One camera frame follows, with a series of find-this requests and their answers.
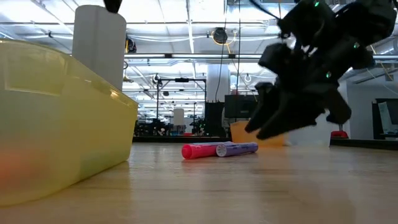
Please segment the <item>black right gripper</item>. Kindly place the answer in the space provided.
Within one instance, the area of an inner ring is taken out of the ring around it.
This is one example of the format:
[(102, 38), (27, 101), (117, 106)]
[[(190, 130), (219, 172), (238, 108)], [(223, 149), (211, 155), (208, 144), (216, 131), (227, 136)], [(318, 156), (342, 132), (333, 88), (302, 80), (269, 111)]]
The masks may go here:
[(287, 44), (267, 46), (258, 64), (276, 75), (275, 83), (259, 82), (257, 106), (245, 127), (257, 129), (258, 139), (269, 139), (307, 126), (328, 112), (327, 121), (343, 124), (352, 110), (338, 92), (339, 79), (349, 69), (373, 65), (373, 53), (355, 44), (338, 44), (308, 54)]

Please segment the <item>purple chunky highlighter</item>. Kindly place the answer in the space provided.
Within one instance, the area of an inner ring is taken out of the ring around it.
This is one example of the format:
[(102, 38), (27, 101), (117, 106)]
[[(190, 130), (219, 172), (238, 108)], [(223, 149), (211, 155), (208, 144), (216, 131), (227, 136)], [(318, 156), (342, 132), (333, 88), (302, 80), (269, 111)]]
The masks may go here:
[(247, 143), (221, 143), (216, 147), (218, 157), (238, 156), (241, 154), (255, 153), (259, 146), (256, 142)]

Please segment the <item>pink chunky highlighter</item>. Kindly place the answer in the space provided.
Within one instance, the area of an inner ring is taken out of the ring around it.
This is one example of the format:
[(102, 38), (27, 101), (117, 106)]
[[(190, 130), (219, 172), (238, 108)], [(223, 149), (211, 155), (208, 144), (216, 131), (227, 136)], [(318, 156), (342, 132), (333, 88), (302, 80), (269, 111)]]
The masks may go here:
[(216, 156), (216, 144), (186, 144), (181, 153), (184, 159)]

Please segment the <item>clear plastic bin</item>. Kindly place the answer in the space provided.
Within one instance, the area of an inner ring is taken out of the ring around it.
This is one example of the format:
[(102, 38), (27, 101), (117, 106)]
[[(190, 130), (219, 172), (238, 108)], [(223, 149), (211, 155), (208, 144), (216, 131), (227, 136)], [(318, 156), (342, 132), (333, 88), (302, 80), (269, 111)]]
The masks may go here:
[(286, 146), (325, 146), (330, 145), (330, 124), (318, 124), (287, 133)]

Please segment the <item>black equipment cabinet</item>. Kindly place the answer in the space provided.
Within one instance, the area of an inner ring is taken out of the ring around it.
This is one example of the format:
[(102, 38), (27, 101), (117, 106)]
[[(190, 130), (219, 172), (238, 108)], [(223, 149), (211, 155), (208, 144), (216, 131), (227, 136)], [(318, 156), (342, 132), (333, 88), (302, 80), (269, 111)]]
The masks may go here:
[(205, 133), (226, 138), (230, 126), (237, 121), (248, 120), (256, 109), (258, 95), (225, 95), (224, 102), (205, 103)]

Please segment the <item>white lamp with wooden base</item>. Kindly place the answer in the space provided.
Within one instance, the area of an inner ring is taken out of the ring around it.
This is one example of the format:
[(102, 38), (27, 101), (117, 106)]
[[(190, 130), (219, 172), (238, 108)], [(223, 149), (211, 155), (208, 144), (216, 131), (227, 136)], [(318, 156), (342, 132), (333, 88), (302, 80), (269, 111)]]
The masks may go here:
[(104, 78), (123, 88), (126, 20), (105, 7), (82, 5), (75, 10), (72, 56)]

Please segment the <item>orange plastic bin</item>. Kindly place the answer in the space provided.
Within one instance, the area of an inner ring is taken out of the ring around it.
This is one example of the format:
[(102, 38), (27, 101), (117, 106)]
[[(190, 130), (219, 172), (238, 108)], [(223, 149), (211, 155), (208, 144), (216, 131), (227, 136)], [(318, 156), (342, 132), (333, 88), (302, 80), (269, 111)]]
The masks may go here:
[(285, 143), (285, 137), (283, 134), (278, 135), (269, 139), (258, 139), (256, 136), (260, 129), (257, 129), (251, 133), (245, 131), (245, 127), (248, 121), (237, 121), (230, 124), (231, 139), (235, 143), (247, 143), (256, 142), (260, 148), (264, 147), (282, 147)]

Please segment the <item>small white table lamp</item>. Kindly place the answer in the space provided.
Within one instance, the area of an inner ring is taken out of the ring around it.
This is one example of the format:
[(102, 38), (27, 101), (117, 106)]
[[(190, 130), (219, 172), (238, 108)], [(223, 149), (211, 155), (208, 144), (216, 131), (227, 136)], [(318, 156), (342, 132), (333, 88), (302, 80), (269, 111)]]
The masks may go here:
[(183, 135), (185, 132), (185, 111), (183, 108), (174, 109), (173, 124), (178, 135)]

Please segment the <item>black robot rig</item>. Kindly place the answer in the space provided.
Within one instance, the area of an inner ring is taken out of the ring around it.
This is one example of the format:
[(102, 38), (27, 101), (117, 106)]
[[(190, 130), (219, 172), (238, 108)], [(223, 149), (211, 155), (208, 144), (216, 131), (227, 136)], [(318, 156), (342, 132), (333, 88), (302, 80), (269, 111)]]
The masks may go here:
[(139, 103), (134, 136), (170, 136), (174, 128), (174, 109), (183, 108), (185, 118), (196, 121), (203, 115), (207, 97), (203, 78), (155, 77), (155, 88), (136, 90), (149, 97)]

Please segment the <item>yellow plastic bin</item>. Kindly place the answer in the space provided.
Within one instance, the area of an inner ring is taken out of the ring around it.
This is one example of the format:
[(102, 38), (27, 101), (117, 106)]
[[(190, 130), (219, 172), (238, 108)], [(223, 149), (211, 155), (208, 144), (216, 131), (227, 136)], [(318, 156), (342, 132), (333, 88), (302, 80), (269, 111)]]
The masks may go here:
[(0, 207), (46, 197), (125, 161), (137, 108), (72, 56), (0, 39), (0, 151), (32, 161), (32, 177), (0, 191)]

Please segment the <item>black aluminium table frame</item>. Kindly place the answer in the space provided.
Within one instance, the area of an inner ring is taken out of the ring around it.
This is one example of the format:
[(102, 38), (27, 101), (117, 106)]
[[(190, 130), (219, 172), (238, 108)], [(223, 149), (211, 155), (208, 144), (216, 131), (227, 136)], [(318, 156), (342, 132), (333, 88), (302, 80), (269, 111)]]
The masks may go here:
[[(159, 142), (203, 143), (203, 142), (225, 142), (225, 141), (232, 141), (232, 139), (199, 137), (199, 136), (138, 136), (132, 138), (132, 142), (149, 142), (149, 143), (159, 143)], [(387, 140), (355, 140), (355, 139), (332, 138), (329, 140), (329, 145), (398, 151), (398, 141), (387, 141)]]

